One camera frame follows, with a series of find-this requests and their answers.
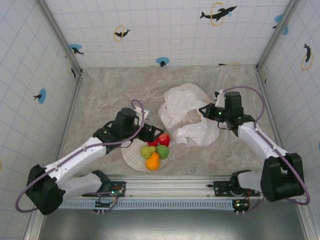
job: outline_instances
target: white tiled wall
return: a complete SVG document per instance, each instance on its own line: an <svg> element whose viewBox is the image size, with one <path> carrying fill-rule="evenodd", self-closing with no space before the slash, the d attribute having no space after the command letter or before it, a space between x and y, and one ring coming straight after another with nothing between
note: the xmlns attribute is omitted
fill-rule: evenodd
<svg viewBox="0 0 320 240"><path fill-rule="evenodd" d="M320 1L302 0L264 69L266 90L284 147L303 160L311 211L320 221ZM305 65L307 50L311 57Z"/></svg>
<svg viewBox="0 0 320 240"><path fill-rule="evenodd" d="M236 8L219 26L200 18L215 0L46 2L68 43L82 46L81 67L104 68L159 66L159 57L169 58L169 66L257 64L289 0L222 0L223 8ZM220 8L216 3L212 13ZM130 31L117 42L118 26Z"/></svg>
<svg viewBox="0 0 320 240"><path fill-rule="evenodd" d="M30 215L16 212L15 201L30 168L54 160L76 83L69 71L35 1L1 0L0 240L24 234ZM33 98L41 89L43 104ZM20 207L31 202L23 197Z"/></svg>

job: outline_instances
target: red pepper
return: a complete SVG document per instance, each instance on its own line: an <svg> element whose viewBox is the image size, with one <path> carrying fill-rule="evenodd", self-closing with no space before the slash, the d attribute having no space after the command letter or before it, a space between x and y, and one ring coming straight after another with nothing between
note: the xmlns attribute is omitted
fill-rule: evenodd
<svg viewBox="0 0 320 240"><path fill-rule="evenodd" d="M158 140L158 138L157 138L155 141L152 141L152 142L148 141L147 144L148 144L149 146L154 146L154 147L156 147L156 146L158 146L158 142L159 142L159 140Z"/></svg>
<svg viewBox="0 0 320 240"><path fill-rule="evenodd" d="M170 143L170 135L168 133L161 134L158 138L160 145L169 146Z"/></svg>

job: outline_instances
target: plastic bag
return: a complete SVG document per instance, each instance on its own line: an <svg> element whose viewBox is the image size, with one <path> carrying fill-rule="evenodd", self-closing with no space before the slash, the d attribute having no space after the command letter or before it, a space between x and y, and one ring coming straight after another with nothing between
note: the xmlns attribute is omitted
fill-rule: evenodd
<svg viewBox="0 0 320 240"><path fill-rule="evenodd" d="M212 100L197 85L185 83L173 87L163 97L165 103L158 114L176 143L204 147L217 140L217 123L198 111Z"/></svg>

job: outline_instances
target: green apple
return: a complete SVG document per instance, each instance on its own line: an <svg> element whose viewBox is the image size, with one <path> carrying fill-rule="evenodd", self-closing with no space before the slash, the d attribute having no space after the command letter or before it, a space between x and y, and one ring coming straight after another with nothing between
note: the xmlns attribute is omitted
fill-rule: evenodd
<svg viewBox="0 0 320 240"><path fill-rule="evenodd" d="M145 159L148 159L151 157L151 155L156 151L155 146L143 146L140 150L140 154Z"/></svg>
<svg viewBox="0 0 320 240"><path fill-rule="evenodd" d="M165 145L156 146L155 151L160 155L160 159L166 159L170 152L169 148Z"/></svg>

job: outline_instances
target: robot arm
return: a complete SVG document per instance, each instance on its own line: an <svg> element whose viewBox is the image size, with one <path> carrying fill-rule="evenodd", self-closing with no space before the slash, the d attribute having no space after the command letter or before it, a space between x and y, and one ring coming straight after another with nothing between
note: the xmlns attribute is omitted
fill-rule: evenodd
<svg viewBox="0 0 320 240"><path fill-rule="evenodd" d="M140 119L141 108L135 107L135 110L122 108L114 121L99 128L88 141L67 156L45 167L34 166L30 170L27 186L39 176L49 173L30 187L26 195L42 214L47 215L55 211L63 201L88 193L108 192L111 181L100 170L81 177L73 175L121 145L103 144L121 142L136 133L140 127ZM161 134L163 134L162 129L144 124L136 138L143 142L153 142Z"/></svg>
<svg viewBox="0 0 320 240"><path fill-rule="evenodd" d="M303 195L305 193L303 187L275 152L275 149L290 163L303 181L301 157L297 153L288 153L280 148L257 124L255 125L253 117L244 114L239 92L229 91L224 93L221 90L216 92L215 95L217 97L216 104L210 103L201 107L199 111L207 119L218 123L226 123L229 131L244 140L255 154L264 160L263 171L260 173L250 170L233 173L230 179L230 191L240 194L246 189L255 190L262 192L270 202Z"/></svg>

